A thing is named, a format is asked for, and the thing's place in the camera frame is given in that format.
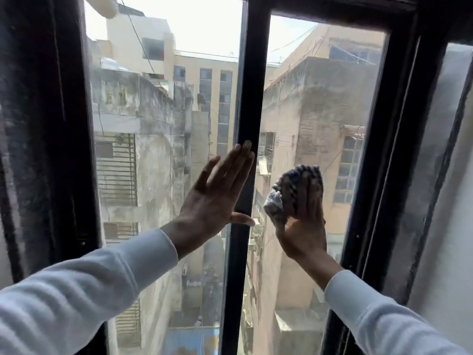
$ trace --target blue tarp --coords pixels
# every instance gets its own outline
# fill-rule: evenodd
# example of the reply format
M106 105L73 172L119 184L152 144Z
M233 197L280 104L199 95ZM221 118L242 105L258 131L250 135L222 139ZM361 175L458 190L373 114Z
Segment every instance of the blue tarp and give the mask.
M219 334L219 328L168 328L161 355L218 355Z

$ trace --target long-sleeved shirt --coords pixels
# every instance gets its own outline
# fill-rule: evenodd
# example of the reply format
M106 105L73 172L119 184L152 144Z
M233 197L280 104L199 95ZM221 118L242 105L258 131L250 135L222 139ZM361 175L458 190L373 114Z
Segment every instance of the long-sleeved shirt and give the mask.
M1 290L0 354L74 354L177 262L171 240L153 230ZM325 299L368 355L468 354L350 271L331 279Z

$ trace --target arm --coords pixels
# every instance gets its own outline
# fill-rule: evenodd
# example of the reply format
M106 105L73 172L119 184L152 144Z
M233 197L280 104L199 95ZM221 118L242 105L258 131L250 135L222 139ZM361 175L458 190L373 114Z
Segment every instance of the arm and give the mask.
M232 212L253 163L250 147L236 145L219 164L219 156L209 160L180 215L160 230L55 264L0 291L0 354L78 352L104 321L225 224L254 225Z
M466 355L412 310L381 295L326 252L322 190L303 177L297 212L283 180L282 202L289 220L273 220L286 252L325 290L325 299L368 355Z

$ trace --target white sleeve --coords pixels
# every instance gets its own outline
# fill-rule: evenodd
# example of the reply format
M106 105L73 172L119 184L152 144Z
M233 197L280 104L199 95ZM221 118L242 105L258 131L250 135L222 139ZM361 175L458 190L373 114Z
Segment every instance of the white sleeve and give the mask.
M0 354L75 354L176 264L171 240L153 230L1 290Z
M415 312L380 294L351 271L341 271L329 281L325 299L367 355L469 354Z

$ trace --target sky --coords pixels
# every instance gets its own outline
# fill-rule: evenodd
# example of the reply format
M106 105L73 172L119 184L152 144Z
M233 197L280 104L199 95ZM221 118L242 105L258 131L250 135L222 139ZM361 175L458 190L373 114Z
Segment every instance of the sky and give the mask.
M174 34L177 50L238 57L243 7L241 0L118 2L143 11L147 17L166 19ZM106 19L86 1L84 3L87 36L93 40L106 40ZM316 25L311 21L272 16L268 62L282 62Z

